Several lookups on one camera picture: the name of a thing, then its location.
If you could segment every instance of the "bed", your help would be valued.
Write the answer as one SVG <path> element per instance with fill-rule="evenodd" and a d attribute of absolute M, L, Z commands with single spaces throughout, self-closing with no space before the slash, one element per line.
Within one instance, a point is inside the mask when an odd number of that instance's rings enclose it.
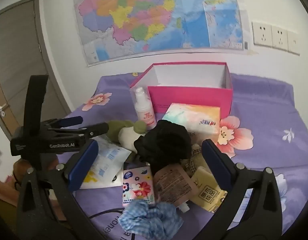
<path fill-rule="evenodd" d="M 137 120 L 129 85 L 138 74 L 103 76 L 91 99 L 69 117 L 82 116 L 80 126 L 113 119 Z M 249 169 L 271 167 L 280 192 L 283 233 L 294 223 L 308 200 L 308 130 L 294 106 L 293 87 L 285 82 L 231 74 L 233 102 L 230 117 L 221 121 L 227 129 L 235 129 L 235 140 L 222 148 L 234 163 Z M 66 163 L 73 153 L 58 155 Z M 231 227 L 238 224 L 250 197 L 247 191 Z M 84 189 L 76 192 L 76 200 L 87 215 L 122 206 L 121 187 Z M 173 239 L 191 240 L 212 217 L 212 213 L 189 202 L 190 210 L 182 213 L 184 224 Z M 130 239 L 110 213 L 93 219 L 106 236 L 115 240 Z"/>

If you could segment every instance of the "white wall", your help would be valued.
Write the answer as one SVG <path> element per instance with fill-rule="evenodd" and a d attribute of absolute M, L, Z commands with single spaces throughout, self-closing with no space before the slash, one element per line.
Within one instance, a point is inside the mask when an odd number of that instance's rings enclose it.
<path fill-rule="evenodd" d="M 18 2 L 20 0 L 0 0 L 0 10 L 5 8 L 6 6 L 9 6 L 15 2 Z M 46 26 L 45 26 L 45 15 L 43 12 L 43 0 L 39 0 L 40 3 L 40 17 L 41 17 L 41 24 L 42 24 L 42 31 L 43 31 L 43 36 L 45 40 L 45 45 L 46 45 L 46 50 L 49 54 L 50 62 L 52 65 L 52 68 L 54 70 L 55 77 L 59 83 L 59 86 L 61 90 L 63 91 L 64 97 L 67 100 L 67 103 L 69 104 L 70 108 L 73 110 L 74 107 L 65 91 L 65 88 L 62 85 L 62 81 L 60 76 L 58 75 L 58 71 L 55 65 L 55 62 L 53 60 L 53 55 L 51 53 L 49 41 L 48 41 L 48 36 L 46 32 Z M 9 140 L 3 133 L 1 127 L 0 127 L 0 180 L 5 180 L 7 175 L 10 175 L 12 172 L 12 165 L 15 161 L 19 159 L 19 157 L 12 157 L 11 156 L 11 151 L 10 151 L 10 145 L 9 145 Z"/>
<path fill-rule="evenodd" d="M 0 0 L 0 9 L 19 0 Z M 42 29 L 47 52 L 70 108 L 78 107 L 95 91 L 103 75 L 144 71 L 153 62 L 212 60 L 226 61 L 232 73 L 275 78 L 294 86 L 296 108 L 308 127 L 308 15 L 299 0 L 245 0 L 249 19 L 298 32 L 301 56 L 251 46 L 253 56 L 234 54 L 170 54 L 126 59 L 86 67 L 77 35 L 73 0 L 40 0 Z M 0 130 L 0 178 L 9 173 L 8 140 Z"/>

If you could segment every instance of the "door frame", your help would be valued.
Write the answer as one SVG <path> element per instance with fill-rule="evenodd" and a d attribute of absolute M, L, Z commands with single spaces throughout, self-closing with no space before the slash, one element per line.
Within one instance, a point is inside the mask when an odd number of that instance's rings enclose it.
<path fill-rule="evenodd" d="M 58 82 L 57 82 L 56 77 L 54 75 L 54 71 L 52 69 L 52 66 L 51 66 L 51 63 L 50 63 L 50 60 L 49 60 L 49 57 L 48 57 L 48 54 L 47 54 L 44 36 L 43 36 L 43 31 L 42 31 L 42 25 L 41 25 L 41 18 L 40 18 L 40 11 L 39 11 L 39 0 L 21 0 L 21 1 L 18 1 L 16 3 L 13 3 L 13 4 L 3 8 L 2 10 L 0 10 L 0 14 L 2 14 L 4 12 L 22 4 L 22 3 L 26 3 L 26 2 L 29 2 L 29 1 L 34 2 L 34 12 L 33 13 L 35 15 L 34 20 L 35 20 L 35 26 L 36 26 L 36 34 L 37 34 L 39 46 L 41 48 L 41 54 L 42 54 L 42 59 L 43 59 L 45 68 L 47 70 L 47 73 L 48 73 L 50 80 L 53 84 L 53 87 L 55 89 L 56 96 L 58 97 L 62 107 L 64 108 L 65 113 L 70 114 L 71 110 L 70 110 L 70 108 L 69 108 L 69 106 L 68 106 L 68 104 L 67 104 L 67 102 L 64 98 L 64 95 L 63 95 L 63 93 L 62 93 L 62 91 L 61 91 L 61 89 L 58 85 Z M 10 134 L 8 129 L 6 128 L 5 123 L 2 120 L 1 114 L 0 114 L 0 127 L 3 130 L 3 132 L 5 133 L 5 135 L 7 136 L 7 138 L 9 140 L 11 140 L 12 135 Z"/>

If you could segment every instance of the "plush toy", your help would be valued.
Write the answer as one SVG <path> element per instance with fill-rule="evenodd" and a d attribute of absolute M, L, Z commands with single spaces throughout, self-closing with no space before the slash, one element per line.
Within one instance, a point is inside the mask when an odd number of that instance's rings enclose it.
<path fill-rule="evenodd" d="M 145 122 L 137 121 L 133 123 L 130 120 L 112 120 L 108 122 L 108 125 L 109 130 L 106 135 L 112 142 L 120 143 L 123 148 L 137 153 L 134 147 L 134 141 L 145 134 Z"/>

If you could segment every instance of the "door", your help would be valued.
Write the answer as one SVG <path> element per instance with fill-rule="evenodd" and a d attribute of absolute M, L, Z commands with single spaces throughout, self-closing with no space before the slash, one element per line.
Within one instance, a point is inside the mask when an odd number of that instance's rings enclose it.
<path fill-rule="evenodd" d="M 8 137 L 23 125 L 30 76 L 48 74 L 34 8 L 35 0 L 24 0 L 0 12 L 0 125 Z M 49 79 L 41 120 L 65 116 L 66 110 Z"/>

